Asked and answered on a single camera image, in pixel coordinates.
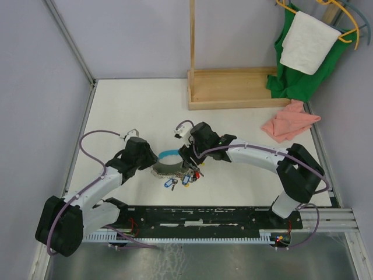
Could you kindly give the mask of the metal keyring organizer blue handle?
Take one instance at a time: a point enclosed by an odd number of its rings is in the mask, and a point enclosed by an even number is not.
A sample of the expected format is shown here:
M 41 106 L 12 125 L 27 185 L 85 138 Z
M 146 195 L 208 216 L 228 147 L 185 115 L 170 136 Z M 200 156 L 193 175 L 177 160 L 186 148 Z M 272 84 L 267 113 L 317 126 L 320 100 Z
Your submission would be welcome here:
M 159 153 L 157 163 L 152 166 L 152 175 L 165 182 L 173 179 L 173 185 L 169 187 L 171 191 L 174 191 L 177 184 L 187 188 L 204 176 L 200 168 L 185 162 L 176 149 Z

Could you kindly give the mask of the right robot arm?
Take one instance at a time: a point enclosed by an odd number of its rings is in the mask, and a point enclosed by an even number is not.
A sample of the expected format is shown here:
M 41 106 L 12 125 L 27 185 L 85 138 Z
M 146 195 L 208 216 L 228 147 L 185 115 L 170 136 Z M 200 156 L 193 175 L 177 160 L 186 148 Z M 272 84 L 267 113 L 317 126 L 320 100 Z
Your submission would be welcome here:
M 314 157 L 300 144 L 289 148 L 271 148 L 249 143 L 235 135 L 218 135 L 205 122 L 193 124 L 186 120 L 174 130 L 184 145 L 178 153 L 184 167 L 198 171 L 206 158 L 228 163 L 245 163 L 278 175 L 283 192 L 268 212 L 268 223 L 281 228 L 293 211 L 321 193 L 320 182 L 326 182 L 325 172 Z

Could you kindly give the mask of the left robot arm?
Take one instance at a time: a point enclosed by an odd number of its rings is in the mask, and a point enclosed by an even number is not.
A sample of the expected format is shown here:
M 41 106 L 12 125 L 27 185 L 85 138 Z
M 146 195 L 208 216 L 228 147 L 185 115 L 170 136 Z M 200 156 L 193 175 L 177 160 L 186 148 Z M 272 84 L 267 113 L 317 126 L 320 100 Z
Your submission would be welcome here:
M 157 162 L 150 144 L 137 136 L 130 136 L 125 147 L 103 165 L 102 173 L 86 187 L 62 198 L 46 200 L 38 222 L 35 238 L 44 244 L 50 256 L 71 256 L 83 239 L 107 226 L 124 227 L 129 213 L 119 203 L 99 200 Z

